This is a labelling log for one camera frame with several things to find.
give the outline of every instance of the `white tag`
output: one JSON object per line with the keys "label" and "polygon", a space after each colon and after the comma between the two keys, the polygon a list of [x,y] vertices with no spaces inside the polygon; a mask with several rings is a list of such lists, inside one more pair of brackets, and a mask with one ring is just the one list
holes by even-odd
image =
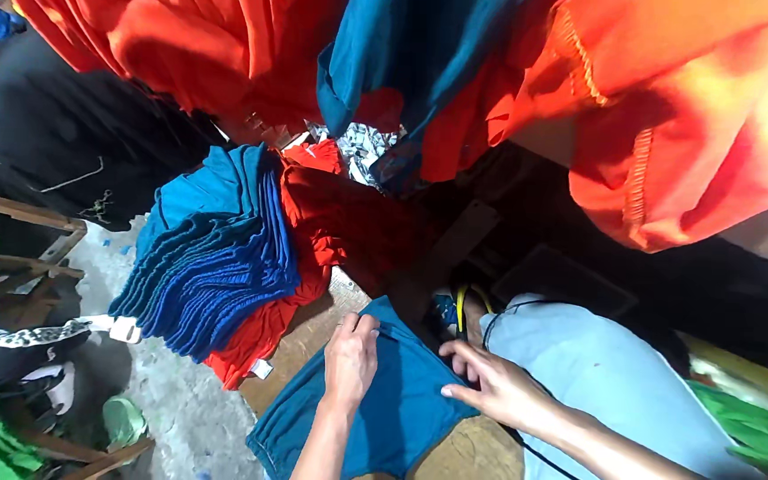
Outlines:
{"label": "white tag", "polygon": [[269,376],[269,373],[272,373],[274,368],[275,367],[273,367],[269,362],[263,359],[257,359],[257,361],[253,362],[251,372],[253,372],[253,374],[258,376],[260,379],[265,380],[265,378]]}

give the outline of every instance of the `blue shorts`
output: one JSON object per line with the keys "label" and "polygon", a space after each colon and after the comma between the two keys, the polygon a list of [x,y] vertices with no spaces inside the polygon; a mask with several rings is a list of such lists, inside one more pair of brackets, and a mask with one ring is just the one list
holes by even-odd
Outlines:
{"label": "blue shorts", "polygon": [[[378,372],[348,436],[341,478],[387,473],[404,478],[425,453],[475,409],[440,394],[462,383],[405,325],[387,297],[361,312],[381,322]],[[316,405],[325,392],[324,349],[286,385],[248,435],[271,480],[286,480],[310,434]]]}

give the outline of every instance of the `stack of blue shorts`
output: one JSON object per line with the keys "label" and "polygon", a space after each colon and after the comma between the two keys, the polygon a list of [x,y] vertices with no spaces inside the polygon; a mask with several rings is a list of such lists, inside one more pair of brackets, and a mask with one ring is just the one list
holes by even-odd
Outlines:
{"label": "stack of blue shorts", "polygon": [[263,303],[292,295],[300,277],[279,169],[264,145],[213,147],[203,168],[156,191],[109,315],[137,317],[144,336],[202,362]]}

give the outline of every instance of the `red cloth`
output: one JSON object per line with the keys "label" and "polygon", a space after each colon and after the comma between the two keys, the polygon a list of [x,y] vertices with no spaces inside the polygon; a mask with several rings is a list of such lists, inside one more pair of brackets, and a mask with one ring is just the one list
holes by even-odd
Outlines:
{"label": "red cloth", "polygon": [[[315,165],[335,168],[320,160]],[[259,308],[241,323],[224,351],[207,358],[225,389],[238,388],[256,359],[274,353],[295,310],[328,289],[330,267],[351,265],[356,267],[352,273],[364,274],[355,278],[358,283],[375,284],[388,272],[407,267],[424,245],[424,231],[408,207],[372,187],[328,171],[287,164],[281,189],[301,285],[295,295]]]}
{"label": "red cloth", "polygon": [[[17,0],[32,26],[78,72],[106,68],[244,125],[321,121],[316,58],[347,0]],[[358,121],[399,129],[401,96],[364,96]]]}
{"label": "red cloth", "polygon": [[331,172],[341,177],[348,176],[348,168],[342,161],[336,140],[325,140],[320,144],[301,144],[283,151],[283,156],[309,168]]}
{"label": "red cloth", "polygon": [[625,245],[689,244],[768,209],[768,2],[532,0],[515,33],[432,120],[422,178],[575,115],[572,196]]}

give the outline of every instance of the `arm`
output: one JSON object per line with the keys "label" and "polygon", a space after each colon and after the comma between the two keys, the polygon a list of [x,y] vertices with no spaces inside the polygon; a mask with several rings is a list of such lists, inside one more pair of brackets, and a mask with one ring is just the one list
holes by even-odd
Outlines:
{"label": "arm", "polygon": [[340,478],[354,414],[378,369],[378,320],[348,313],[325,347],[325,395],[292,480]]}
{"label": "arm", "polygon": [[603,480],[701,478],[610,430],[588,413],[562,405],[508,360],[459,341],[443,344],[440,354],[452,355],[455,372],[466,374],[481,387],[446,385],[442,395],[559,448]]}

